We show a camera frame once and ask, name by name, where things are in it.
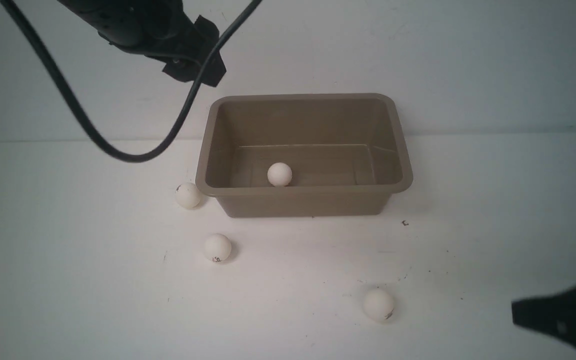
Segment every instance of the black mount bracket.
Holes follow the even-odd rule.
[[[181,0],[58,0],[94,27],[110,45],[165,63],[163,72],[179,82],[197,78],[219,29],[199,16],[192,23]],[[216,87],[226,73],[220,54],[202,82]]]

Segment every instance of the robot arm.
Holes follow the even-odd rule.
[[[192,23],[181,0],[58,1],[119,50],[165,63],[164,73],[180,82],[197,78],[220,35],[215,24],[203,16]],[[216,87],[225,73],[217,53],[201,82]]]
[[[164,72],[181,82],[194,80],[179,116],[163,141],[146,153],[126,153],[112,146],[95,128],[62,75],[43,41],[13,0],[0,0],[41,63],[84,132],[96,146],[113,158],[142,163],[163,153],[181,130],[202,83],[217,86],[226,73],[221,48],[249,18],[262,0],[251,0],[219,36],[214,23],[203,17],[195,23],[184,14],[181,0],[59,0],[98,30],[117,48],[166,63]]]

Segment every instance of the brown plastic container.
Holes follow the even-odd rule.
[[[277,162],[292,169],[286,187],[268,182]],[[217,100],[196,176],[230,217],[375,215],[411,183],[397,109],[375,93]]]

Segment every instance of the white wall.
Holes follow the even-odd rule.
[[[18,0],[98,128],[160,139],[189,89],[56,0]],[[186,0],[219,29],[247,0]],[[181,137],[234,94],[380,92],[407,133],[576,131],[576,0],[265,0],[222,51]],[[0,141],[84,139],[0,6]]]

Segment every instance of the black wire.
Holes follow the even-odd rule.
[[[170,132],[166,135],[163,141],[157,145],[153,150],[148,151],[146,153],[140,154],[132,154],[126,153],[118,150],[114,146],[110,145],[106,139],[98,132],[95,126],[91,123],[89,117],[86,115],[84,109],[82,109],[82,105],[77,100],[77,97],[73,93],[73,90],[68,85],[66,79],[64,79],[64,75],[57,67],[55,60],[48,52],[48,49],[44,45],[41,38],[35,31],[35,29],[30,25],[28,19],[24,16],[21,12],[19,7],[13,2],[13,0],[0,0],[0,3],[5,7],[7,13],[10,17],[14,20],[14,23],[19,27],[19,30],[25,35],[25,38],[28,40],[28,43],[32,45],[34,52],[37,54],[41,63],[48,71],[48,74],[52,78],[54,84],[61,92],[61,96],[68,104],[70,111],[77,119],[79,125],[81,125],[84,132],[86,132],[87,136],[90,137],[98,147],[104,153],[119,159],[123,162],[128,163],[142,163],[147,162],[151,159],[154,159],[158,155],[164,152],[168,146],[174,141],[175,137],[179,133],[181,126],[184,124],[186,117],[188,116],[188,112],[190,111],[190,107],[193,104],[195,98],[197,97],[197,92],[199,91],[199,87],[202,84],[202,79],[204,78],[204,74],[206,73],[206,68],[208,68],[208,64],[211,63],[215,55],[219,53],[219,50],[226,44],[228,39],[233,36],[233,34],[239,29],[239,27],[249,18],[249,16],[255,11],[255,9],[259,6],[262,0],[252,0],[250,4],[241,12],[241,14],[231,23],[231,25],[223,32],[223,34],[217,40],[217,43],[214,44],[210,53],[208,53],[208,57],[203,62],[203,66],[199,69],[199,73],[197,74],[197,78],[192,83],[192,87],[190,87],[190,91],[185,98],[185,103],[183,103],[183,107],[181,108],[181,112],[179,112],[179,116],[174,121],[174,125],[170,129]]]

